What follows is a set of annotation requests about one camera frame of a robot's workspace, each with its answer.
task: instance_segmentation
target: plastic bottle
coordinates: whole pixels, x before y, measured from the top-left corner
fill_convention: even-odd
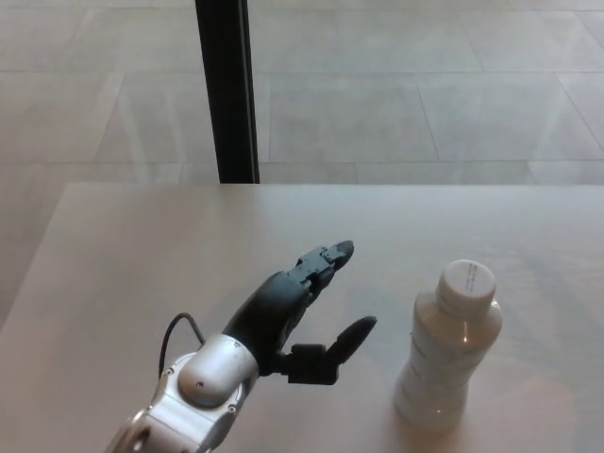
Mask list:
[[[445,431],[460,421],[469,379],[501,330],[494,296],[495,276],[470,260],[451,262],[435,292],[417,295],[411,355],[394,391],[414,425]]]

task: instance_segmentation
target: white bottle cap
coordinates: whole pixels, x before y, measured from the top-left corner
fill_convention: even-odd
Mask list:
[[[479,262],[453,261],[443,270],[437,294],[453,314],[488,310],[495,296],[495,276]]]

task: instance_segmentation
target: table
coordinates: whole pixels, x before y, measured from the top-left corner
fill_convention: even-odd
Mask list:
[[[378,324],[334,387],[262,378],[221,453],[594,452],[604,445],[604,189],[139,187],[66,189],[0,334],[0,451],[103,451],[156,384],[181,310],[206,335],[317,244],[356,244],[291,343]],[[489,266],[501,335],[450,434],[391,403],[411,307],[451,260]],[[172,358],[196,347],[185,326]]]

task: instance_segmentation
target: floor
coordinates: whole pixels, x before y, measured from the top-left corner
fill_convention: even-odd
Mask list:
[[[604,0],[248,0],[264,182],[604,183]],[[0,0],[0,322],[69,181],[217,180],[193,0]]]

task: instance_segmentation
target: prosthetic hand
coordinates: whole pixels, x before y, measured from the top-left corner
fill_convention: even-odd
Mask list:
[[[359,348],[376,318],[355,322],[329,349],[322,344],[296,344],[290,354],[281,349],[353,252],[350,241],[312,250],[292,270],[262,283],[222,334],[163,372],[160,364],[151,405],[122,426],[106,453],[209,453],[226,438],[258,377],[280,373],[291,383],[334,384],[338,367]]]

